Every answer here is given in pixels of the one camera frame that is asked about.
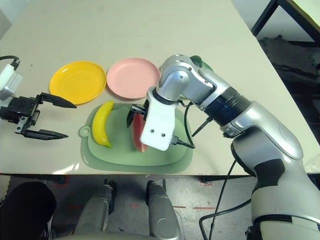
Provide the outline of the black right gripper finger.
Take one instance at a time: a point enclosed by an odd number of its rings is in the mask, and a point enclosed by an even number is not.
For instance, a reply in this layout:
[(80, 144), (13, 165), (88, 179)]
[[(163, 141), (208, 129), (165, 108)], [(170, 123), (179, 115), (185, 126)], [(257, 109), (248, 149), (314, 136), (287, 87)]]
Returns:
[(129, 128), (133, 122), (134, 116), (136, 114), (136, 106), (134, 104), (131, 105), (128, 115), (126, 117), (126, 127)]

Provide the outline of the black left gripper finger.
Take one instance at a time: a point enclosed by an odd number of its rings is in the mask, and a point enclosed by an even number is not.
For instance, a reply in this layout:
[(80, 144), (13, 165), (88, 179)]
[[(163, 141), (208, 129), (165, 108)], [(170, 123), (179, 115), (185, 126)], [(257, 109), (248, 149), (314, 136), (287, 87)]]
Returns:
[(36, 140), (59, 140), (68, 138), (69, 136), (63, 133), (40, 129), (38, 131), (35, 130), (21, 130), (17, 128), (15, 131), (16, 134), (23, 135), (25, 138), (36, 139)]
[(70, 109), (76, 109), (77, 106), (74, 105), (72, 102), (56, 95), (51, 95), (48, 93), (42, 92), (40, 94), (40, 99), (42, 102), (48, 102), (52, 103), (54, 106), (62, 107), (62, 108), (70, 108)]

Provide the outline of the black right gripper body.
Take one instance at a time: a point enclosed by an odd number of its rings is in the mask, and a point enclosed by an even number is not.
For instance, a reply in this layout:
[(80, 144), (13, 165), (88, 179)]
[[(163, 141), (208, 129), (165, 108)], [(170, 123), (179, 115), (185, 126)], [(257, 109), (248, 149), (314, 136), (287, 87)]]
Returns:
[(131, 105), (131, 111), (137, 114), (140, 114), (142, 116), (146, 116), (148, 113), (148, 109), (145, 108), (144, 106), (139, 106), (137, 104), (132, 104)]

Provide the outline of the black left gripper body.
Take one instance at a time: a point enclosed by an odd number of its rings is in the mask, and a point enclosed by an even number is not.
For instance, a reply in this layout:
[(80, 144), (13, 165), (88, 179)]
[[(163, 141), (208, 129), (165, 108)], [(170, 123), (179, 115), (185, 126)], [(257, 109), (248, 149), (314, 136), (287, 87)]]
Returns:
[(0, 107), (0, 118), (16, 124), (16, 134), (40, 134), (40, 131), (29, 130), (34, 126), (40, 115), (38, 106), (42, 103), (41, 96), (13, 97), (7, 106)]

